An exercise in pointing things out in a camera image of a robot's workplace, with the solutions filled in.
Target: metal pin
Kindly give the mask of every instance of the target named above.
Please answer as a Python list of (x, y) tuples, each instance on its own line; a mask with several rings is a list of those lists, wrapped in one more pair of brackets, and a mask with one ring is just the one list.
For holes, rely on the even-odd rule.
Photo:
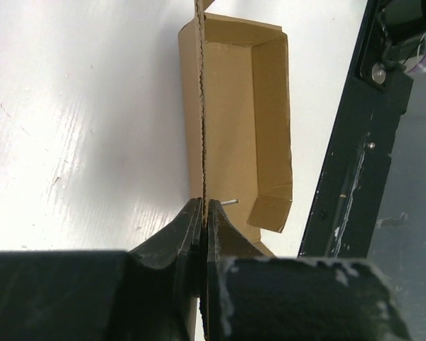
[(223, 201), (221, 202), (221, 205), (227, 206), (227, 205), (238, 204), (238, 203), (239, 203), (238, 199), (233, 199), (233, 200)]

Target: cardboard edge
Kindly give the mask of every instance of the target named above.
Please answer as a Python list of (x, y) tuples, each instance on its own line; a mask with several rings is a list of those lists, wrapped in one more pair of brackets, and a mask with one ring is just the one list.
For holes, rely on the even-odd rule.
[(223, 15), (220, 15), (220, 14), (205, 13), (205, 18), (207, 20), (212, 19), (212, 20), (220, 20), (220, 21), (233, 21), (233, 22), (236, 22), (236, 23), (248, 23), (250, 25), (269, 28), (271, 30), (280, 31), (280, 32), (284, 33), (283, 28), (281, 26), (272, 25), (270, 23), (261, 23), (259, 21), (237, 18), (237, 17), (234, 17), (234, 16), (223, 16)]
[(202, 0), (202, 7), (204, 11), (210, 7), (211, 4), (214, 3), (214, 0)]
[(256, 242), (253, 243), (253, 245), (255, 246), (255, 248), (257, 248), (257, 250), (265, 254), (267, 257), (277, 258), (275, 254), (263, 242)]
[(205, 126), (205, 79), (204, 79), (204, 44), (205, 44), (205, 17), (204, 7), (209, 6), (214, 0), (195, 0), (195, 29), (197, 32), (197, 69), (199, 72), (199, 94), (200, 94), (200, 115), (202, 121), (202, 199), (204, 207), (202, 214), (204, 221), (207, 221), (207, 184), (205, 177), (205, 159), (207, 158), (207, 149), (205, 148), (206, 126)]
[(182, 79), (185, 139), (190, 177), (190, 196), (202, 197), (202, 122), (199, 117), (200, 99), (194, 20), (178, 33), (178, 48)]
[[(271, 43), (273, 41), (277, 41), (277, 40), (281, 40), (282, 42), (284, 42), (285, 45), (285, 49), (286, 49), (286, 53), (285, 53), (285, 93), (287, 93), (287, 106), (288, 106), (288, 110), (287, 110), (287, 114), (285, 115), (285, 119), (287, 121), (287, 125), (288, 125), (288, 148), (287, 148), (287, 153), (288, 155), (283, 156), (283, 157), (288, 157), (288, 171), (290, 171), (290, 182), (289, 183), (281, 183), (281, 184), (277, 184), (276, 186), (269, 188), (267, 190), (265, 190), (264, 192), (259, 192), (256, 201), (254, 203), (253, 209), (251, 211), (251, 214), (249, 215), (248, 218), (248, 224), (253, 226), (253, 227), (259, 227), (261, 229), (266, 229), (268, 231), (272, 231), (272, 232), (277, 232), (277, 233), (281, 233), (284, 228), (285, 225), (287, 223), (287, 219), (288, 219), (288, 215), (290, 214), (290, 209), (292, 208), (292, 203), (293, 203), (293, 167), (292, 167), (292, 150), (291, 150), (291, 132), (290, 132), (290, 83), (289, 83), (289, 43), (288, 43), (288, 35), (285, 32), (281, 31), (281, 35), (278, 36), (277, 38), (274, 38), (268, 42), (265, 42), (261, 45), (267, 44), (267, 43)], [(281, 188), (288, 188), (288, 192), (290, 192), (290, 197), (280, 197), (277, 193), (275, 192), (275, 189), (278, 189), (278, 192), (280, 191)], [(267, 207), (267, 209), (263, 209), (262, 207), (256, 207), (258, 206), (258, 203), (263, 203), (263, 205), (261, 205), (262, 207)], [(277, 219), (273, 224), (273, 226), (269, 226), (267, 225), (266, 227), (264, 227), (266, 225), (265, 221), (265, 217), (267, 217), (268, 215), (272, 215), (274, 213), (274, 206), (279, 206), (278, 211), (280, 212), (280, 219)]]

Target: cardboard flap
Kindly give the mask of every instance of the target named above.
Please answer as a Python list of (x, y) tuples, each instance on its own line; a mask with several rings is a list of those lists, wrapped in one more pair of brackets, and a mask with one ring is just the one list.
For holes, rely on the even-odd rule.
[(237, 21), (235, 18), (211, 14), (205, 21), (205, 40), (208, 43), (257, 46), (283, 36), (285, 34), (280, 26)]
[(248, 19), (240, 19), (240, 18), (235, 18), (233, 16), (221, 16), (219, 14), (205, 13), (205, 18), (206, 18), (206, 21), (211, 19), (220, 20), (220, 21), (233, 21), (234, 23), (246, 23), (248, 25), (252, 25), (256, 27), (264, 27), (264, 28), (269, 28), (276, 31), (281, 31), (281, 32), (283, 31), (283, 28), (278, 25), (273, 25), (271, 23), (261, 23), (259, 21), (252, 21)]
[(292, 200), (288, 40), (253, 47), (258, 198), (248, 223), (281, 232)]
[(185, 132), (188, 170), (190, 173), (190, 197), (203, 196), (202, 165), (202, 109), (198, 69), (197, 31), (194, 21), (189, 22), (178, 34), (180, 66), (182, 70), (183, 104), (185, 109)]
[(260, 230), (246, 223), (258, 196), (251, 48), (206, 43), (205, 189), (207, 199), (239, 199), (225, 207), (251, 242)]
[(208, 8), (209, 8), (209, 6), (211, 5), (211, 4), (213, 4), (214, 3), (214, 0), (202, 0), (202, 2), (203, 2), (203, 9), (204, 9), (204, 11), (205, 10), (207, 10)]

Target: black machine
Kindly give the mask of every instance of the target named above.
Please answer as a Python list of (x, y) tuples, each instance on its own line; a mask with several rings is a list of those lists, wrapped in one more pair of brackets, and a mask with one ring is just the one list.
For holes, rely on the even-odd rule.
[(426, 0), (369, 0), (299, 259), (269, 259), (191, 199), (130, 252), (0, 253), (0, 340), (410, 340), (364, 261)]

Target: brown cardboard box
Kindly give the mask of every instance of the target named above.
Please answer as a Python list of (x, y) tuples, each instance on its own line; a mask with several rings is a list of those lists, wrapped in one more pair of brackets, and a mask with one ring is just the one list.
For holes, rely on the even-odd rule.
[(281, 27), (205, 13), (178, 35), (191, 197), (224, 209), (251, 242), (282, 232), (292, 202), (288, 39)]

